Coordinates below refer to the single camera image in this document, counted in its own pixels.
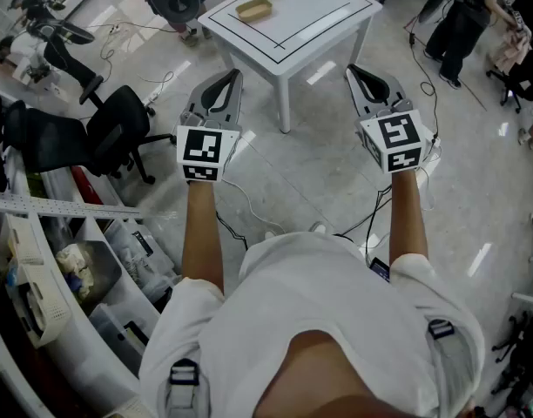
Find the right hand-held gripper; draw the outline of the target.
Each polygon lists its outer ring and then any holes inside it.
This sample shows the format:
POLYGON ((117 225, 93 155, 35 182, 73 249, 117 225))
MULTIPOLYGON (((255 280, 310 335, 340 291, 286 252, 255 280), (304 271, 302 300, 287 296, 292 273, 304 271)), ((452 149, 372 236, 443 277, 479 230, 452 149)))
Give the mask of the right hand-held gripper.
POLYGON ((383 70, 358 64, 347 66, 346 80, 359 116, 356 133, 381 171, 418 167, 425 152, 423 125, 412 101, 403 98, 398 80, 383 70))

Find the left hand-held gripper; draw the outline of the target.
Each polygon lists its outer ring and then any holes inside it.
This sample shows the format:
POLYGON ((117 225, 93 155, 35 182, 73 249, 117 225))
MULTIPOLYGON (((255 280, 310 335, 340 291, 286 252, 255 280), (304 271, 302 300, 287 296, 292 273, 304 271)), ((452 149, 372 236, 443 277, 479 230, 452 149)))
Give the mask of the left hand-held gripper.
POLYGON ((177 163, 186 181, 222 180, 242 132, 237 124, 242 91, 238 69, 216 73, 192 90, 175 134, 177 163))

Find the wooden square bowl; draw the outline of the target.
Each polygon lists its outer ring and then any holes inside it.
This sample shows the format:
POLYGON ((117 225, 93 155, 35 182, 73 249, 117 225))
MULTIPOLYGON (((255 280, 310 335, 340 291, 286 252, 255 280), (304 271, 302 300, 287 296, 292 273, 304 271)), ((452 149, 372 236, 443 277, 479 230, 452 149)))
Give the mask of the wooden square bowl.
POLYGON ((269 0, 250 0, 235 8, 238 19, 252 23, 272 14, 273 5, 269 0))

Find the person's right forearm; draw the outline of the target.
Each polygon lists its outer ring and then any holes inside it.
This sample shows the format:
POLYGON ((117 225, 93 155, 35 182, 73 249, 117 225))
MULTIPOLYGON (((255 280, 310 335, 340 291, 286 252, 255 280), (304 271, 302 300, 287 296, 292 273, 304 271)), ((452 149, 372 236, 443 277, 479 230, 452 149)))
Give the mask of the person's right forearm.
POLYGON ((392 174, 389 265, 406 254, 428 257, 419 188, 414 170, 392 174))

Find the person's left forearm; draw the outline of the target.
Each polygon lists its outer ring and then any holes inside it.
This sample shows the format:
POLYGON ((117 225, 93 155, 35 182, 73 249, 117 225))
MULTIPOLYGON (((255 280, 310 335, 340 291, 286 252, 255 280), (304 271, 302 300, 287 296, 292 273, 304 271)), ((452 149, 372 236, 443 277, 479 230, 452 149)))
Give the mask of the person's left forearm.
POLYGON ((206 280, 224 292, 224 271, 213 185, 189 184, 182 275, 206 280))

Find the white table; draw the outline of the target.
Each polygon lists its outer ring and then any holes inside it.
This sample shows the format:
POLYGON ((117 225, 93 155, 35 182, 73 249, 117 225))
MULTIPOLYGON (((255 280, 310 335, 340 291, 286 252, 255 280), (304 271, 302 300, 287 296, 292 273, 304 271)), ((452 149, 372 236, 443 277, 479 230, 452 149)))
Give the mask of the white table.
POLYGON ((359 58, 375 0, 268 0, 272 13, 259 21, 240 20, 237 7, 252 0, 225 0, 199 18, 211 31, 227 68, 238 59, 273 88, 283 133, 291 130, 288 83, 298 71, 350 36, 351 62, 359 58))

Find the pink cloth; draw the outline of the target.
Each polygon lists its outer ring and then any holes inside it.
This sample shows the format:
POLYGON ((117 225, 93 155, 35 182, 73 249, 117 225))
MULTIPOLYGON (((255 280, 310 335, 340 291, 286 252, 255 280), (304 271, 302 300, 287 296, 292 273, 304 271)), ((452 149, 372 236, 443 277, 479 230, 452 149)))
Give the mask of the pink cloth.
POLYGON ((531 50, 532 33, 526 27, 522 29, 508 28, 503 35, 503 40, 491 56, 492 64, 503 74, 509 75, 515 65, 523 60, 531 50))

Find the clear plastic bin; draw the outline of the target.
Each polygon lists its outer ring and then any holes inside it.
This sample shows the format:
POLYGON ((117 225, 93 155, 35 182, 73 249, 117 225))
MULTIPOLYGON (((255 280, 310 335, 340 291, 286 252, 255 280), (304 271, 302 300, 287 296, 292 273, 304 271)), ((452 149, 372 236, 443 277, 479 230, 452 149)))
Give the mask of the clear plastic bin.
POLYGON ((116 219, 104 235, 145 297, 152 304, 167 300, 179 275, 150 231, 139 223, 116 219))

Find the dark phone with blue screen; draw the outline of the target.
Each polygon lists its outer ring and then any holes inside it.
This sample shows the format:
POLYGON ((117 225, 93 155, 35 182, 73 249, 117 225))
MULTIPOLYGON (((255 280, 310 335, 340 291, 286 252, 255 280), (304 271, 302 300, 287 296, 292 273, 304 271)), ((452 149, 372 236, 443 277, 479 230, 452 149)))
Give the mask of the dark phone with blue screen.
POLYGON ((378 258, 372 258, 370 260, 369 268, 379 275, 386 282, 390 281, 390 271, 389 266, 378 258))

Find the grey plastic bin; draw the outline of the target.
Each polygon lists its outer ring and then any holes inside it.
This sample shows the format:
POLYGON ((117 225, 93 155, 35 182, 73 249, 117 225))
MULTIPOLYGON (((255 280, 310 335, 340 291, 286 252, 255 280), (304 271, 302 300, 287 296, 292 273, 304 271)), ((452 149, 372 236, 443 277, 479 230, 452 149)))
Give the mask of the grey plastic bin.
POLYGON ((115 286, 122 275, 122 271, 118 262, 112 256, 110 249, 103 241, 84 240, 72 244, 79 245, 84 256, 88 258, 95 281, 88 298, 81 303, 78 302, 84 313, 89 316, 115 286))

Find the person's white shirt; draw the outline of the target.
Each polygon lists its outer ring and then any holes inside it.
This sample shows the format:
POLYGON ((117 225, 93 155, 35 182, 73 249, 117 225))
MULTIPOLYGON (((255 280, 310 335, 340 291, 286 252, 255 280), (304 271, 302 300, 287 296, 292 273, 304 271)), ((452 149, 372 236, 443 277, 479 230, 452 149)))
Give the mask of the person's white shirt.
POLYGON ((139 369, 158 418, 251 418, 298 334, 321 331, 381 400, 412 415, 455 418, 476 391, 482 329, 420 254, 368 269, 350 241, 289 233, 252 246, 224 295, 181 280, 139 369))

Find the crumpled white cloth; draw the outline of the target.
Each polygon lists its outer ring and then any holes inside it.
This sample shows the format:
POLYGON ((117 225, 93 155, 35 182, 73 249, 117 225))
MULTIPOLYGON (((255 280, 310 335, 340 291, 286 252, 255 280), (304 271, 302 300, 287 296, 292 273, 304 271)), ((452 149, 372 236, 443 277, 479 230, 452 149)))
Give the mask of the crumpled white cloth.
POLYGON ((57 252, 55 259, 70 290, 78 302, 86 300, 95 285, 88 258, 77 244, 71 244, 57 252))

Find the white perforated basket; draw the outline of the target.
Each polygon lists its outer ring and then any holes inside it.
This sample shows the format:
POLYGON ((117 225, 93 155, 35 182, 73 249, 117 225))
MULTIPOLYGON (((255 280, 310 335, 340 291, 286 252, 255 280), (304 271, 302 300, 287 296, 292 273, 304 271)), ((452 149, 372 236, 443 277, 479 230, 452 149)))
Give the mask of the white perforated basket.
POLYGON ((0 232, 0 266, 7 267, 12 259, 20 264, 44 263, 30 221, 5 213, 0 232))
POLYGON ((9 264, 6 289, 30 343, 40 348, 53 342, 70 320, 71 310, 46 266, 9 264))

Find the white shelf unit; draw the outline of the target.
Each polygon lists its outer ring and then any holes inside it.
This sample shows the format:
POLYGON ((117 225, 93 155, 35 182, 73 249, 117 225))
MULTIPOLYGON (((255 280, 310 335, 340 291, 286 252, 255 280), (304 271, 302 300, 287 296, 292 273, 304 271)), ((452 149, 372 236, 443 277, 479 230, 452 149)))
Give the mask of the white shelf unit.
MULTIPOLYGON (((3 193, 32 195, 21 154, 0 153, 3 193)), ((41 176, 43 196, 85 203, 67 169, 41 176)), ((104 206, 124 206, 106 178, 96 180, 104 206)), ((0 212, 0 232, 3 216, 0 212)), ((159 311, 145 297, 114 253, 104 232, 115 219, 63 218, 13 214, 30 221, 44 263, 67 302, 71 317, 61 334, 34 348, 19 322, 6 289, 9 271, 0 266, 0 373, 28 414, 39 417, 97 415, 113 418, 155 418, 142 402, 138 368, 159 311), (103 241, 122 271, 110 292, 87 316, 67 286, 55 255, 84 240, 103 241)))

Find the perforated metal rail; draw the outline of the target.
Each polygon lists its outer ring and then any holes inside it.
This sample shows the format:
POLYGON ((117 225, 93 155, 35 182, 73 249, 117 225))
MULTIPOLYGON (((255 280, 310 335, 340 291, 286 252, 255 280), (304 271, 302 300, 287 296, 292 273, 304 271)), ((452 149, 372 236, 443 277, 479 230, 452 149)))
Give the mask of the perforated metal rail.
POLYGON ((0 212, 35 213, 41 216, 94 219, 141 220, 144 214, 126 206, 104 206, 0 192, 0 212))

